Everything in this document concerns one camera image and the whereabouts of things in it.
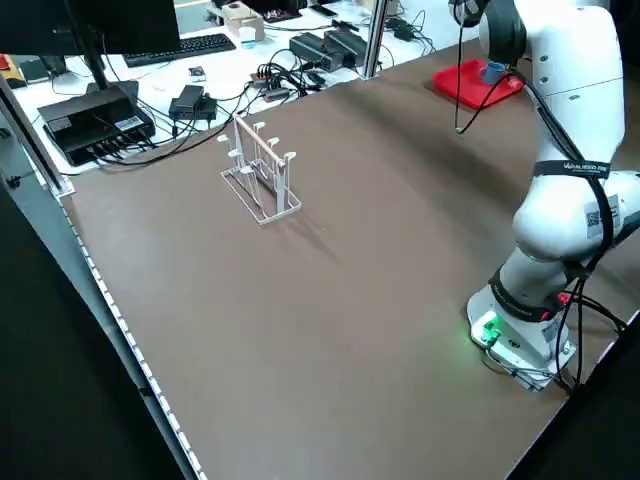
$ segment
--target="green light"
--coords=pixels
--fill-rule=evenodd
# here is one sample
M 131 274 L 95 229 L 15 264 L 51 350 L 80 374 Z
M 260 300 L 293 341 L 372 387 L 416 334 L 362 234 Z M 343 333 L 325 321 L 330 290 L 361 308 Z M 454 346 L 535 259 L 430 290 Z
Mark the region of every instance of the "green light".
M 500 326 L 500 317 L 495 312 L 487 312 L 483 315 L 483 320 L 485 320 L 482 325 L 482 341 L 488 343 L 490 345 L 496 343 L 502 332 L 498 328 Z

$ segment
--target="brown table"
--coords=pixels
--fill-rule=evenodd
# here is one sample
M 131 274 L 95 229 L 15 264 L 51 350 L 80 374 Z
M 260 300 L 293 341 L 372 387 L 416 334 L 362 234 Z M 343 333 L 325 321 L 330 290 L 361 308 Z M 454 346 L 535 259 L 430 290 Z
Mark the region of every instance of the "brown table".
M 485 368 L 467 334 L 468 297 L 513 248 L 535 126 L 519 95 L 457 137 L 425 88 L 454 59 L 257 115 L 298 152 L 304 203 L 267 228 L 214 141 L 74 179 L 66 207 L 210 479 L 501 478 L 561 405 Z M 624 318 L 638 254 L 629 240 L 588 288 Z M 585 332 L 591 366 L 612 331 Z

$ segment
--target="metal pole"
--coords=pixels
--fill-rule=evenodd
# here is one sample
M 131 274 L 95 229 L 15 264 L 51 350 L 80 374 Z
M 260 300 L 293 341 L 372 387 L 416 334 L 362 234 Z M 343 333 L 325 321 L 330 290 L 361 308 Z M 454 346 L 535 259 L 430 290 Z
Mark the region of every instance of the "metal pole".
M 378 57 L 380 55 L 380 44 L 384 33 L 385 13 L 389 0 L 376 0 L 371 12 L 371 23 L 369 25 L 369 43 L 364 56 L 364 78 L 372 78 L 376 74 Z

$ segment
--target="black device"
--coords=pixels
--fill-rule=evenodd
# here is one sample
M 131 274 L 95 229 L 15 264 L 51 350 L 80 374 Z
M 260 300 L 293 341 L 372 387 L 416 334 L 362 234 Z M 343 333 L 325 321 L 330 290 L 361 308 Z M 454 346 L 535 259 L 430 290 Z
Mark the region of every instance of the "black device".
M 324 40 L 313 33 L 296 35 L 289 40 L 289 49 L 298 57 L 312 62 L 325 72 L 334 72 L 342 68 L 344 54 L 327 52 Z
M 331 26 L 336 27 L 339 30 L 351 30 L 352 32 L 359 32 L 360 28 L 356 27 L 351 22 L 345 22 L 344 20 L 331 20 Z
M 211 0 L 222 8 L 235 0 Z M 247 7 L 258 12 L 267 23 L 283 22 L 300 17 L 299 9 L 306 7 L 305 0 L 242 0 Z
M 386 28 L 393 30 L 393 36 L 405 42 L 415 40 L 415 27 L 400 17 L 391 17 L 387 19 Z
M 40 57 L 40 61 L 52 77 L 67 73 L 67 62 L 64 55 L 44 55 Z
M 0 16 L 0 51 L 85 57 L 96 91 L 90 87 L 85 96 L 38 109 L 45 130 L 72 165 L 91 160 L 88 149 L 101 142 L 116 148 L 155 134 L 153 122 L 135 107 L 137 82 L 123 82 L 124 90 L 110 84 L 101 54 L 166 52 L 179 46 L 172 0 L 29 0 Z M 128 127 L 131 121 L 137 125 Z
M 40 59 L 20 63 L 20 71 L 28 84 L 48 82 L 51 79 L 47 66 Z
M 171 99 L 171 105 L 169 106 L 169 117 L 172 120 L 206 120 L 211 122 L 216 118 L 216 109 L 218 108 L 218 101 L 215 98 L 209 97 L 205 94 L 197 105 L 195 112 L 185 111 L 176 105 L 177 98 Z
M 203 94 L 203 87 L 186 85 L 175 102 L 176 109 L 187 114 L 195 114 Z
M 360 67 L 364 64 L 367 42 L 346 30 L 333 30 L 324 34 L 324 45 L 328 52 L 342 53 L 344 66 Z
M 207 55 L 235 50 L 236 46 L 224 33 L 183 38 L 177 49 L 157 53 L 129 53 L 123 55 L 127 67 L 141 67 L 154 63 L 170 62 L 179 58 Z
M 323 7 L 322 5 L 309 5 L 309 8 L 314 12 L 319 13 L 320 15 L 324 15 L 325 17 L 337 17 L 338 14 L 333 10 L 329 10 L 327 7 Z
M 324 77 L 320 76 L 320 74 L 316 72 L 307 72 L 307 76 L 309 77 L 309 79 L 311 79 L 313 83 L 315 83 L 319 87 L 322 87 L 327 83 Z
M 289 91 L 288 88 L 274 88 L 272 90 L 269 90 L 267 93 L 264 94 L 264 97 L 262 97 L 264 99 L 265 102 L 267 103 L 271 103 L 271 102 L 275 102 L 276 100 L 282 100 L 283 98 L 287 98 L 291 95 L 291 92 Z
M 38 109 L 45 131 L 71 165 L 81 165 L 155 135 L 149 116 L 118 86 Z

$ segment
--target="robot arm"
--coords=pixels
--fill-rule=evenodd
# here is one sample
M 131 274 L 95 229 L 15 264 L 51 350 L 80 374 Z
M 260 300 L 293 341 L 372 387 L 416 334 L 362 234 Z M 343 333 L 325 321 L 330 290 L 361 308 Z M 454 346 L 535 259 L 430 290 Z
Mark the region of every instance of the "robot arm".
M 532 85 L 542 101 L 588 167 L 608 173 L 624 136 L 622 61 L 609 13 L 559 0 L 449 0 L 449 7 L 461 28 L 479 25 L 481 46 L 491 60 L 515 66 L 523 55 L 531 58 Z M 547 372 L 519 375 L 539 389 L 556 373 L 557 336 L 561 366 L 575 351 L 556 317 L 558 295 L 574 280 L 567 262 L 587 262 L 602 242 L 603 228 L 592 189 L 575 176 L 576 168 L 586 167 L 568 161 L 541 120 L 537 135 L 531 187 L 513 221 L 516 249 L 469 300 L 467 314 L 474 341 L 485 349 L 486 319 L 500 318 L 502 335 L 493 354 L 508 367 Z M 640 176 L 606 177 L 600 182 L 619 243 L 640 226 Z

